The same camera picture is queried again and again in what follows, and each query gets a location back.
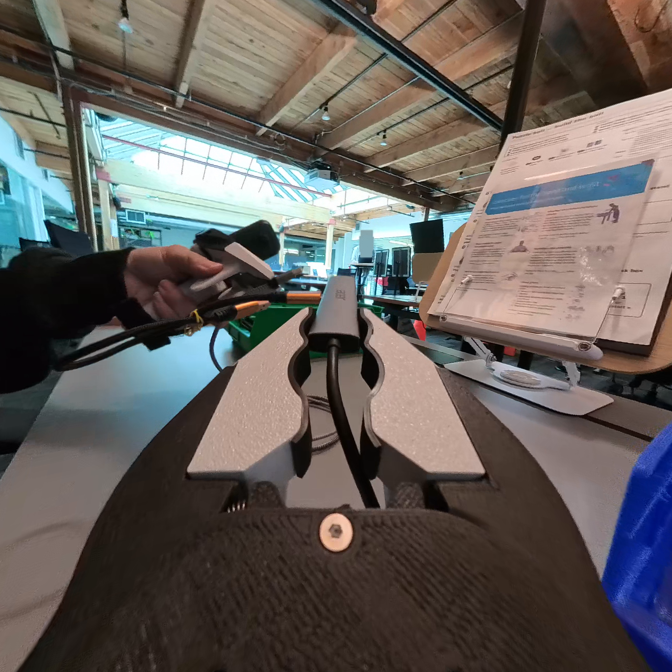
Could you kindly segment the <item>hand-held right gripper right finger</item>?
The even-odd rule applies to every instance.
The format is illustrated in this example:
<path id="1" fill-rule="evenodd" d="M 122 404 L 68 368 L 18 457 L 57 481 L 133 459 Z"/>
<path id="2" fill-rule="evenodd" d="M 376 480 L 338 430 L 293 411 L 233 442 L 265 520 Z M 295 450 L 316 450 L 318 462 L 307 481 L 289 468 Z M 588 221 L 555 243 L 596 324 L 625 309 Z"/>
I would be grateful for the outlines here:
<path id="1" fill-rule="evenodd" d="M 359 310 L 369 388 L 359 450 L 382 482 L 476 481 L 485 469 L 439 369 L 369 309 Z"/>

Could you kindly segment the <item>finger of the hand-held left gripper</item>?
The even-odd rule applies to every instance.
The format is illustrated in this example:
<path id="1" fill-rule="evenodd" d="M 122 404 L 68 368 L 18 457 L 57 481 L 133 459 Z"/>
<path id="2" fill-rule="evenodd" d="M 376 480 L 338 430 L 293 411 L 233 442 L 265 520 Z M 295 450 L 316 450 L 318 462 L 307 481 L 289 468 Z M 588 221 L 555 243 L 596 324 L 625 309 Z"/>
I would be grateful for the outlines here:
<path id="1" fill-rule="evenodd" d="M 241 244 L 233 242 L 222 250 L 223 280 L 240 273 L 270 281 L 274 279 L 271 267 Z"/>

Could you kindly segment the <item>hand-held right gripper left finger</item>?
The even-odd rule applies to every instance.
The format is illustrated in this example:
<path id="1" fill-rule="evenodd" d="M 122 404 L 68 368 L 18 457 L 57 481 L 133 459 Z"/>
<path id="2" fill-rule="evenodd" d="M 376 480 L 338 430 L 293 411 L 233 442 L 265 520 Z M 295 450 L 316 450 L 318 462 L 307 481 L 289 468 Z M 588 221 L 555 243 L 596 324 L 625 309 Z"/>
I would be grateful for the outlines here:
<path id="1" fill-rule="evenodd" d="M 312 458 L 308 399 L 308 332 L 315 310 L 304 308 L 234 367 L 196 452 L 191 478 L 289 482 Z"/>

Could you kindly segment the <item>orange plug cable yellow tie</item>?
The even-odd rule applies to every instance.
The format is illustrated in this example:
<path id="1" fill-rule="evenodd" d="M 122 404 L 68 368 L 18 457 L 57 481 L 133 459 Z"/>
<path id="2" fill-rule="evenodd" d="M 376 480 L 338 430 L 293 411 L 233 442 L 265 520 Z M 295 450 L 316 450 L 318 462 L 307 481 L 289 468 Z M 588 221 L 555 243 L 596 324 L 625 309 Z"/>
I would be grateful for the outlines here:
<path id="1" fill-rule="evenodd" d="M 187 317 L 153 321 L 84 345 L 58 359 L 54 370 L 60 373 L 78 370 L 137 345 L 143 345 L 149 350 L 162 348 L 173 337 L 193 335 L 205 326 L 235 321 L 267 309 L 272 304 L 315 306 L 320 300 L 320 292 L 284 290 L 213 300 L 193 310 Z"/>

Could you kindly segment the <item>green plastic bin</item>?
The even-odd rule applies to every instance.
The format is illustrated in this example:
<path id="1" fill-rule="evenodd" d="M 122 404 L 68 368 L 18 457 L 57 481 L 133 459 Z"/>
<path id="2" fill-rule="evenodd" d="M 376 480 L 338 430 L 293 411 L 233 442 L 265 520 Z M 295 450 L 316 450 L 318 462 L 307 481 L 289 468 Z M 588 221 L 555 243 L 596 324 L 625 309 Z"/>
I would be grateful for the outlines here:
<path id="1" fill-rule="evenodd" d="M 244 352 L 249 352 L 294 315 L 309 307 L 307 304 L 272 303 L 263 311 L 231 321 L 226 330 Z"/>

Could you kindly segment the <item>blue plastic bin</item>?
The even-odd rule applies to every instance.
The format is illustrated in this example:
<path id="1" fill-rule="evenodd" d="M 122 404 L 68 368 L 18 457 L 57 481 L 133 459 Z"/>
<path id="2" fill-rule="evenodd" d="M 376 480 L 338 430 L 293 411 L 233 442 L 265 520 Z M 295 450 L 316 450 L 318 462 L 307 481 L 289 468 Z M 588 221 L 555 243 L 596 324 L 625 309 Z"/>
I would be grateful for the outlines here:
<path id="1" fill-rule="evenodd" d="M 671 670 L 671 425 L 637 459 L 601 579 L 653 671 Z"/>

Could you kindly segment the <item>person's left forearm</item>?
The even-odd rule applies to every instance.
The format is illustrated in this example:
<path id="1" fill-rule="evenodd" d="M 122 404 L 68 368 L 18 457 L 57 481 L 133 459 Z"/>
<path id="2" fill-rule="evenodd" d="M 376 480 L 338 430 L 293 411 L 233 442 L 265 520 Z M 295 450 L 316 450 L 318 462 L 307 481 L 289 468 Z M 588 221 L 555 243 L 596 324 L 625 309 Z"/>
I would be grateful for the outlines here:
<path id="1" fill-rule="evenodd" d="M 124 272 L 133 248 L 74 257 L 33 247 L 1 269 L 1 393 L 28 389 L 50 373 L 53 343 L 82 338 L 117 318 L 153 318 L 130 294 Z"/>

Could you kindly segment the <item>grey desk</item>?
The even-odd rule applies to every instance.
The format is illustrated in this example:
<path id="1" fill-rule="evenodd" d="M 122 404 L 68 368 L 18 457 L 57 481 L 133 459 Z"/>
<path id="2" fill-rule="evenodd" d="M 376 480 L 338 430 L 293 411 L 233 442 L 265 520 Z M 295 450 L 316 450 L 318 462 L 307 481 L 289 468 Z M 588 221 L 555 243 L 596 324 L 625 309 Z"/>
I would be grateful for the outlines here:
<path id="1" fill-rule="evenodd" d="M 148 442 L 216 371 L 210 331 L 64 374 L 1 478 L 1 670 L 16 671 L 91 528 Z M 601 575 L 632 468 L 671 412 L 616 397 L 592 416 L 529 405 L 460 377 L 545 470 Z"/>

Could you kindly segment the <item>person's left hand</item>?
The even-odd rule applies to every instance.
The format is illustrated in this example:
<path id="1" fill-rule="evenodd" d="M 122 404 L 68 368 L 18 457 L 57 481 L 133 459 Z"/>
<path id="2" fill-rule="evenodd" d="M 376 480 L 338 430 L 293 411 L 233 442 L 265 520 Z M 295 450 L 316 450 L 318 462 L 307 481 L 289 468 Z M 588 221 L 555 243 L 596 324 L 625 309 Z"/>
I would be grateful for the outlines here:
<path id="1" fill-rule="evenodd" d="M 223 266 L 179 245 L 138 248 L 130 252 L 124 269 L 129 298 L 134 298 L 153 318 L 189 316 L 196 303 L 183 293 L 186 281 L 208 279 Z"/>

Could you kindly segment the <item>wooden document stand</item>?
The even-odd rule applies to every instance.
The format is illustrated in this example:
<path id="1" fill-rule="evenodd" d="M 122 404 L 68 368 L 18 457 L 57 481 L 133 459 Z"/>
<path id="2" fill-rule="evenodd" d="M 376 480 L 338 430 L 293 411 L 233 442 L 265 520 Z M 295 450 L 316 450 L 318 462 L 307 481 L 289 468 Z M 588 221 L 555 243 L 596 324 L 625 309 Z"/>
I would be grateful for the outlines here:
<path id="1" fill-rule="evenodd" d="M 421 300 L 421 315 L 428 327 L 463 336 L 476 352 L 473 361 L 447 365 L 450 371 L 561 413 L 586 415 L 609 405 L 609 401 L 600 392 L 578 390 L 581 373 L 577 365 L 623 373 L 629 365 L 635 373 L 639 373 L 665 369 L 671 364 L 671 356 L 668 355 L 664 356 L 661 364 L 653 361 L 656 348 L 662 347 L 665 327 L 671 323 L 671 279 L 657 335 L 647 348 L 528 331 L 501 324 L 460 319 L 447 321 L 430 315 L 428 309 L 452 266 L 456 252 L 461 250 L 460 241 L 466 224 L 451 238 L 449 248 L 444 252 Z"/>

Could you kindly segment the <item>cardboard panel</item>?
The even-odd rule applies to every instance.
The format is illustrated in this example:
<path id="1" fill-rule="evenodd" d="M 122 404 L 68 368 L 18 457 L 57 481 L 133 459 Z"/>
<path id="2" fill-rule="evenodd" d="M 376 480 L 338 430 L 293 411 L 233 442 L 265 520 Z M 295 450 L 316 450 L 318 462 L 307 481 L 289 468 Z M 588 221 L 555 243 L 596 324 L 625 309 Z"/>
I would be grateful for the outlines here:
<path id="1" fill-rule="evenodd" d="M 411 277 L 416 285 L 428 284 L 443 253 L 415 253 L 411 259 Z"/>

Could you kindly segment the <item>black monitor panel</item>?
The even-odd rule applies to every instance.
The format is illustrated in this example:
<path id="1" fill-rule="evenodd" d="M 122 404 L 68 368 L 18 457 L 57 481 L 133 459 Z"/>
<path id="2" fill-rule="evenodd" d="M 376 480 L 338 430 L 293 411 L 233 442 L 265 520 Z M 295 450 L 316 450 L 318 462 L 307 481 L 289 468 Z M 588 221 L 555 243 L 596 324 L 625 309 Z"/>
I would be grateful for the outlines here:
<path id="1" fill-rule="evenodd" d="M 426 220 L 409 224 L 414 254 L 442 254 L 444 241 L 443 219 Z"/>

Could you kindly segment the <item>black metal pole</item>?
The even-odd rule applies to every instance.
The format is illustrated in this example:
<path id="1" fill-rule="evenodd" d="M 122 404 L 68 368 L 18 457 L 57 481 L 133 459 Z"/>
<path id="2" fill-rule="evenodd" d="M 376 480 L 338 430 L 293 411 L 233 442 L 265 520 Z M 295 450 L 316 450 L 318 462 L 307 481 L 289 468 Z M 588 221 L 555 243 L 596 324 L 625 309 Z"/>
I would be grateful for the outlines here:
<path id="1" fill-rule="evenodd" d="M 508 136 L 519 132 L 524 123 L 527 97 L 538 51 L 546 3 L 546 1 L 527 1 L 525 4 L 522 31 L 500 133 L 500 150 L 503 149 Z"/>

